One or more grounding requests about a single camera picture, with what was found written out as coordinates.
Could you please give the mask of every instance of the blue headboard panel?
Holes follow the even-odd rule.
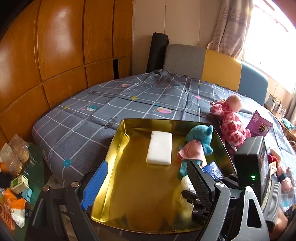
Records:
[[[242,62],[238,92],[263,106],[267,93],[267,77],[254,67]]]

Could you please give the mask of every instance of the curtain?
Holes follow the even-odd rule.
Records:
[[[286,113],[286,118],[293,124],[296,125],[296,87],[294,87],[294,93],[290,102],[290,106]]]
[[[238,58],[250,25],[253,0],[223,0],[217,26],[207,49]]]

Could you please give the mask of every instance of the window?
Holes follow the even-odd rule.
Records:
[[[254,0],[254,4],[242,60],[293,92],[296,30],[277,6],[266,4],[264,0]]]

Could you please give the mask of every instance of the black device box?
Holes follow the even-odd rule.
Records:
[[[251,186],[256,197],[262,204],[260,171],[262,167],[266,148],[263,137],[247,138],[244,144],[234,154],[234,165],[239,177],[239,187]]]

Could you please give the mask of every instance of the blue stuffed animal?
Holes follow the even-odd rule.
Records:
[[[284,123],[285,127],[288,129],[288,130],[294,130],[295,129],[295,126],[286,118],[282,118],[282,123]]]
[[[200,141],[204,149],[205,155],[213,153],[213,149],[210,147],[212,141],[213,126],[198,125],[193,127],[186,136],[187,143],[192,140]]]
[[[213,149],[210,147],[212,141],[213,126],[198,125],[193,127],[186,136],[187,143],[192,140],[200,141],[204,155],[210,155],[213,153]],[[193,160],[199,166],[201,165],[201,160]],[[187,175],[187,164],[189,160],[183,160],[179,169],[179,173],[182,177]]]

